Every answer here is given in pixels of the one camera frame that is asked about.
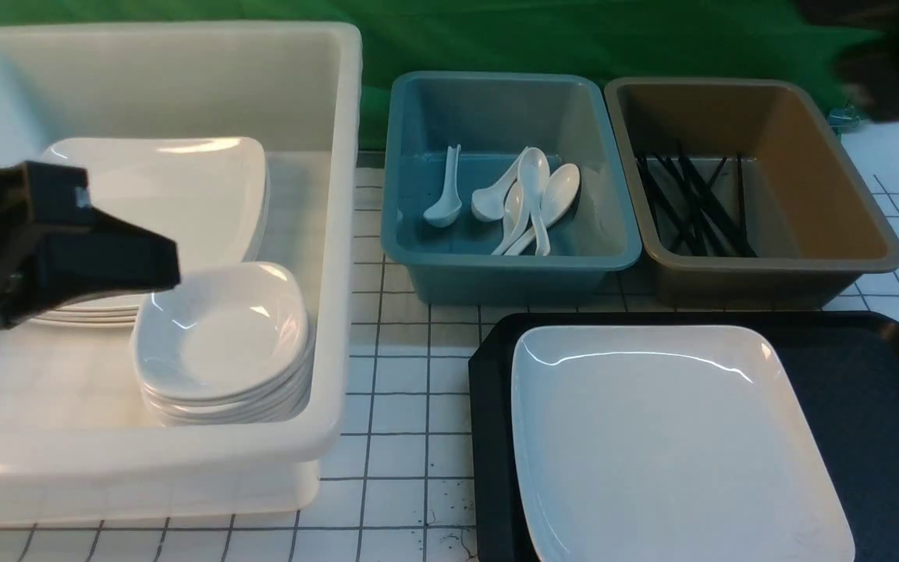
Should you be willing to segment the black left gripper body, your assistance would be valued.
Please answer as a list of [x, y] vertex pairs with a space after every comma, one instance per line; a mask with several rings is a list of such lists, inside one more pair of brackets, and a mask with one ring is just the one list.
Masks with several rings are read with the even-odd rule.
[[86, 169], [34, 161], [0, 168], [0, 331], [64, 302], [45, 268], [48, 239], [93, 224]]

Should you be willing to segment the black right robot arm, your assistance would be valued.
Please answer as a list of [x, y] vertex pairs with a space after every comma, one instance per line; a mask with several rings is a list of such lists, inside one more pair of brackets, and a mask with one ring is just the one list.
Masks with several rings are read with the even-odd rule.
[[854, 104], [872, 121], [899, 122], [899, 1], [795, 1], [794, 7], [814, 26], [879, 33], [844, 48], [832, 68]]

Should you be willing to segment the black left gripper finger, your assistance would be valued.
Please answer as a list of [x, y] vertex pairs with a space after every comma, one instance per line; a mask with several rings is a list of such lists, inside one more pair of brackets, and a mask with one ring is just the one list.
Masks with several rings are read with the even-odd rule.
[[87, 226], [49, 232], [37, 242], [32, 278], [30, 307], [54, 309], [171, 290], [182, 275], [174, 240], [93, 211]]

